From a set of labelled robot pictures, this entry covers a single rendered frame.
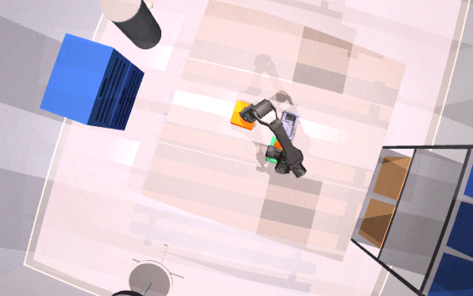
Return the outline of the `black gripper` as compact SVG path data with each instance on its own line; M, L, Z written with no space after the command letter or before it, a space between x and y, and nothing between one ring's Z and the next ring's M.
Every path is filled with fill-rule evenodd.
M283 161L282 159L282 149L277 148L276 146L269 145L267 147L267 152L266 152L266 157L272 158L272 159L279 159L280 161ZM285 162L285 161L283 161Z

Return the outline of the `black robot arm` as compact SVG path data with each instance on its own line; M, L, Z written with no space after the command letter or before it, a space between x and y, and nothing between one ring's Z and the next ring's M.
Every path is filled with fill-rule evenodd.
M269 124L261 120L261 118L272 110L274 110L276 114L276 119L274 121ZM283 127L282 120L278 117L277 107L271 102L271 100L263 99L256 105L250 103L247 107L244 107L239 114L241 118L250 124L257 120L261 125L267 126L276 136L282 147L282 159L286 162L283 163L277 159L277 165L275 166L276 173L286 175L289 174L291 170L296 178L306 174L307 170L301 163L301 161L303 161L303 154L292 144Z

